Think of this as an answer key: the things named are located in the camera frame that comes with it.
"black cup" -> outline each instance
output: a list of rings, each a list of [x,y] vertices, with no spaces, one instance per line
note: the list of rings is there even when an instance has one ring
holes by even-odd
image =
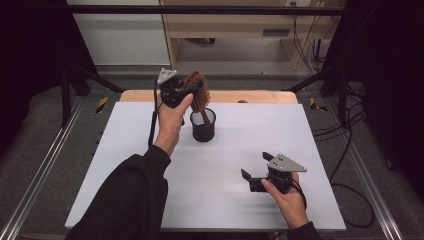
[[[209,142],[215,136],[215,112],[209,108],[206,108],[205,112],[209,121],[211,122],[211,124],[208,126],[205,126],[202,114],[200,112],[192,112],[190,115],[190,121],[193,126],[193,137],[199,142]]]

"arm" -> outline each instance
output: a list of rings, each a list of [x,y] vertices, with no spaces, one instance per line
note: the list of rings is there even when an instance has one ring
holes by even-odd
[[[71,239],[156,239],[168,194],[163,174],[178,143],[187,96],[175,109],[159,109],[159,133],[144,156],[133,155],[103,182],[84,216],[68,233]]]
[[[299,182],[299,175],[292,173],[293,179]],[[309,239],[321,240],[312,222],[308,220],[306,209],[300,193],[291,188],[287,194],[282,194],[271,182],[263,179],[262,184],[267,192],[275,199],[281,215],[287,221],[289,240]]]

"black mechanical device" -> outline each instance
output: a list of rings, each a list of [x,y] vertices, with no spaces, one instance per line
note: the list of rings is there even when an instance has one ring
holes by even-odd
[[[181,101],[190,93],[196,94],[203,86],[203,80],[199,80],[196,84],[184,88],[184,81],[179,81],[176,70],[166,70],[162,68],[159,74],[158,85],[162,102],[170,108],[176,108]]]
[[[262,157],[268,161],[269,172],[265,179],[273,183],[283,194],[288,193],[293,185],[292,172],[307,171],[305,167],[299,165],[283,154],[278,154],[274,157],[267,152],[263,152]],[[252,178],[252,176],[243,169],[241,169],[241,175],[249,182],[251,192],[266,192],[261,182],[261,179],[263,178]]]

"gray carpet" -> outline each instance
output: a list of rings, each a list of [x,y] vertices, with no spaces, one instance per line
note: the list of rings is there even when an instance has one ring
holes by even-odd
[[[107,76],[123,88],[151,89],[157,76]],[[304,79],[301,76],[277,77],[272,75],[207,76],[211,89],[285,89]],[[22,225],[20,234],[64,235],[64,223],[69,207],[75,199],[85,173],[90,165],[96,142],[100,140],[113,103],[119,94],[105,90],[97,83],[90,82],[92,93],[85,99],[75,127],[72,128],[66,144],[51,169],[31,211]],[[320,83],[311,85],[297,93],[303,104],[312,130],[327,128],[336,124],[329,111],[312,110],[309,100],[315,98],[318,106],[325,106],[328,99],[319,94]],[[95,113],[100,98],[109,100],[101,113]],[[4,226],[13,214],[26,188],[35,175],[41,161],[53,142],[61,122],[59,88],[53,88],[33,98],[30,115],[24,121],[15,143],[2,156],[0,162],[0,224]],[[424,239],[424,206],[409,187],[402,173],[388,170],[385,155],[366,122],[353,127],[353,141],[366,162],[367,168],[381,191],[404,239]],[[318,141],[317,147],[328,175],[332,173],[345,144],[341,137]],[[362,185],[347,156],[335,175],[334,182],[343,183],[363,193]],[[335,187],[334,192],[344,218],[365,224],[370,219],[370,210],[357,195],[344,188]],[[378,220],[362,229],[347,225],[346,232],[323,233],[323,236],[337,239],[386,239]]]

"white tabletop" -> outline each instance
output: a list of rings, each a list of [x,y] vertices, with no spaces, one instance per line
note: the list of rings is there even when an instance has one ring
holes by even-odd
[[[275,201],[252,193],[241,168],[265,177],[262,152],[282,153],[306,167],[299,173],[308,217],[318,230],[345,230],[333,191],[300,104],[210,103],[215,137],[193,139],[189,120],[165,172],[169,193],[162,221],[171,231],[278,231],[287,229]],[[122,161],[147,150],[153,103],[116,103],[65,226],[82,217],[106,177]]]

